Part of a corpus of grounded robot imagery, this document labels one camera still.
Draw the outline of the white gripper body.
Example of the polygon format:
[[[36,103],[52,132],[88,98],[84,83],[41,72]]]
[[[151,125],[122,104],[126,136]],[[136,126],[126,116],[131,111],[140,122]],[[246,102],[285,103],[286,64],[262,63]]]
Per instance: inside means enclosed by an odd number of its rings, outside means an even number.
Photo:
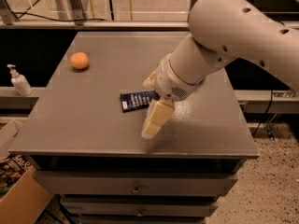
[[[169,54],[159,61],[154,75],[154,90],[161,97],[174,102],[185,100],[198,88],[198,85],[183,82],[175,74],[170,64]]]

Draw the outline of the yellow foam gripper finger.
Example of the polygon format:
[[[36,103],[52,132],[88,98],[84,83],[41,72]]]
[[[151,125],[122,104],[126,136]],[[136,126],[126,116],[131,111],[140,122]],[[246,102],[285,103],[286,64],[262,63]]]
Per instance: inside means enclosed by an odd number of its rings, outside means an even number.
[[[141,136],[146,139],[153,138],[171,118],[174,111],[173,101],[164,98],[152,100],[143,123]]]
[[[146,89],[154,89],[155,88],[155,77],[156,71],[153,71],[142,83],[142,86]]]

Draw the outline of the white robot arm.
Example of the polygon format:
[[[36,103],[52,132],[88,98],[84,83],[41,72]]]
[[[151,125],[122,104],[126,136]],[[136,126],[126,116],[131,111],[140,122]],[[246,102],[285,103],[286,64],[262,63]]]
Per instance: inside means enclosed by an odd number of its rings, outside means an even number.
[[[141,135],[151,139],[210,74],[236,58],[261,66],[299,90],[299,30],[265,16],[246,0],[197,0],[189,15],[190,32],[157,65],[143,86],[160,99],[151,101]]]

